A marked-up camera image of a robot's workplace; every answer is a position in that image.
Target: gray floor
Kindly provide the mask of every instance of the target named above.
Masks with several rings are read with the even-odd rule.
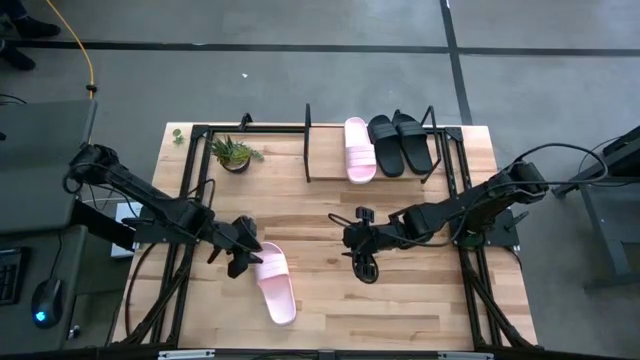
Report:
[[[437,0],[58,0],[83,39],[250,44],[444,46]],[[33,14],[56,22],[40,1]],[[637,48],[633,0],[450,0],[467,47]],[[27,101],[86,96],[84,59],[73,50],[25,50],[33,73],[0,64],[0,92]],[[435,106],[460,124],[448,55],[91,51],[100,91],[94,141],[151,179],[168,121],[314,121],[370,118]],[[462,56],[474,124],[488,125],[500,165],[532,146],[593,146],[638,125],[639,57]],[[532,157],[547,179],[565,179],[581,155]],[[541,345],[640,357],[640,287],[587,293],[607,272],[582,200],[548,196],[521,223],[527,292]]]

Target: wooden table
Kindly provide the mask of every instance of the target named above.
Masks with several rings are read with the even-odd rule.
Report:
[[[188,144],[174,144],[171,133],[181,129],[188,139],[192,125],[167,124],[160,148],[153,185],[172,196],[178,195]],[[496,172],[489,131],[484,126],[462,127],[462,131],[472,182],[478,184]],[[410,175],[401,180],[378,178],[369,184],[352,185],[341,178],[344,158],[335,154],[343,144],[342,128],[314,125],[309,148],[312,182],[307,183],[301,134],[233,134],[232,138],[262,152],[265,160],[252,162],[242,175],[230,174],[211,162],[209,176],[216,180],[216,218],[233,221],[239,215],[250,215],[258,224],[259,240],[274,242],[284,250],[298,316],[291,325],[275,325],[253,271],[235,280],[227,278],[228,259],[221,256],[208,265],[212,247],[201,244],[190,275],[181,348],[472,349],[460,263],[452,246],[381,252],[376,255],[380,278],[366,285],[353,276],[350,259],[340,255],[345,251],[342,228],[327,219],[330,212],[353,218],[355,208],[365,205],[373,208],[376,219],[382,221],[387,214],[408,205],[444,200],[448,190],[442,165],[424,185]],[[322,160],[323,154],[329,158]],[[327,162],[335,165],[327,167]],[[194,169],[199,166],[197,160]],[[320,180],[327,172],[333,175]],[[448,237],[446,227],[432,241]],[[158,296],[167,248],[157,246],[141,267],[131,300],[132,326]],[[486,252],[497,303],[521,334],[535,343],[516,259],[504,249],[487,248]],[[140,254],[136,253],[134,266]],[[123,308],[114,340],[124,337]],[[484,306],[480,305],[479,311],[488,341]],[[171,315],[169,310],[165,334]]]

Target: pink slide sandal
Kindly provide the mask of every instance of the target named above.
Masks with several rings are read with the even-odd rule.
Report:
[[[376,174],[376,153],[369,140],[367,124],[360,118],[344,123],[344,145],[347,177],[353,184],[366,184]]]
[[[287,325],[296,318],[296,302],[289,277],[289,266],[282,250],[273,243],[262,243],[257,254],[262,264],[256,264],[258,286],[264,294],[271,319],[278,325]]]

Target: slide sandal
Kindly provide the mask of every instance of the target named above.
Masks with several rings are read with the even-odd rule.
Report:
[[[388,177],[398,177],[404,172],[398,131],[385,115],[369,121],[369,139],[373,143],[380,170]]]
[[[367,135],[367,124],[360,118],[344,122],[347,177],[352,184],[366,184],[376,174],[376,153]]]
[[[257,254],[262,264],[256,264],[256,279],[264,294],[269,315],[278,325],[287,325],[296,318],[296,302],[289,277],[289,266],[282,250],[273,243],[262,243]]]
[[[425,175],[433,168],[429,147],[427,146],[427,132],[419,122],[400,110],[393,114],[393,126],[400,134],[402,152],[407,164],[414,174]]]

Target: person's foot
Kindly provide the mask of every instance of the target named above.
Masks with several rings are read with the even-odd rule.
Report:
[[[29,16],[12,21],[18,34],[24,38],[51,37],[60,34],[60,28],[32,19]]]
[[[4,48],[0,50],[0,59],[7,61],[18,70],[28,71],[36,67],[36,63],[33,60],[9,44],[5,44]]]

